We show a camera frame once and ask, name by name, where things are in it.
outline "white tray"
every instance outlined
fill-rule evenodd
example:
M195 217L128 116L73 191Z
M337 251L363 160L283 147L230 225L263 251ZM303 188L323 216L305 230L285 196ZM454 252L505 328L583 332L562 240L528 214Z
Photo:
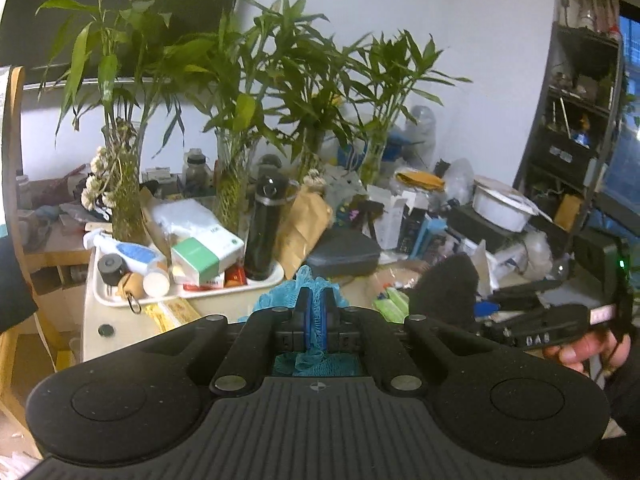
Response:
M123 300L120 296L117 295L118 288L116 286L108 287L104 284L102 280L102 276L100 272L98 272L98 260L102 253L99 248L95 249L95 258L94 258L94 268L93 268L93 277L91 287L94 290L95 299L100 303L106 306L129 306L126 300ZM166 296L161 296L160 298L144 298L143 300L139 300L138 303L140 305L149 304L149 303L157 303L158 301L170 300L172 298L185 298L186 300L190 300L191 298L206 298L207 296L222 296L223 294L235 294L237 292L245 292L248 290L257 290L259 288L268 288L270 286L277 285L284 278L284 270L282 266L278 263L274 263L273 270L271 271L271 275L264 280L263 282L256 282L254 280L247 279L246 285L233 286L231 288L220 288L218 290L205 290L203 292L187 292L182 289L181 285L177 285L172 283L171 288L169 289L169 294Z

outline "metal shelving unit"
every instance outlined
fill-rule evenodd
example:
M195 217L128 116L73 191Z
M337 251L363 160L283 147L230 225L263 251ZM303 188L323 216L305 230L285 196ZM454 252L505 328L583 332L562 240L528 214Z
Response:
M607 75L613 74L608 106L602 106L603 103L596 104L572 91L550 84L558 66L556 60L559 58L564 58L563 63L571 66L573 76L576 77L586 75L601 81ZM513 187L526 191L536 183L536 179L551 181L555 186L564 189L564 192L579 194L583 198L570 232L563 232L557 225L546 221L538 222L536 225L536 228L547 232L555 256L568 252L574 235L582 228L591 209L603 202L595 200L596 188L614 146L623 62L622 42L611 40L586 28L568 28L554 24L545 83L540 92L536 116ZM562 105L573 117L586 115L590 120L589 148L570 140L567 132L550 131L546 127L547 124L544 124L543 119L545 115L548 119L548 110L553 101L556 102L556 119L558 116L563 117L564 110L559 103L561 98ZM563 124L564 121L556 120L556 123ZM589 174L591 178L584 184Z

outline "brown paper bag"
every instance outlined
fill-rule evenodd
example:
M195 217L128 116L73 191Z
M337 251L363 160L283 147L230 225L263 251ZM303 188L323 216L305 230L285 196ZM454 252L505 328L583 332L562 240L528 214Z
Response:
M280 225L276 240L276 260L291 280L300 264L313 250L331 222L332 210L316 193L302 186L288 216Z

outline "red package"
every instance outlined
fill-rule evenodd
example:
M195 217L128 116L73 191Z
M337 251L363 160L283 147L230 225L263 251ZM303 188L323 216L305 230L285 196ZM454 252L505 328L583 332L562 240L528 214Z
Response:
M241 286L246 285L246 275L244 267L232 265L225 271L225 286Z

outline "metal key ring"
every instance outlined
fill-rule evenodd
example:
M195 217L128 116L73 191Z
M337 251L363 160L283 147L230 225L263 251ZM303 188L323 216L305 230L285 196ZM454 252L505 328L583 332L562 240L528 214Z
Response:
M138 303L138 300L134 297L134 295L131 294L130 292L127 292L126 293L126 297L127 297L127 302L129 303L129 308L131 309L131 311L134 314L142 314L142 306ZM133 308L133 305L131 304L131 300L133 300L133 302L138 306L138 311L137 312Z

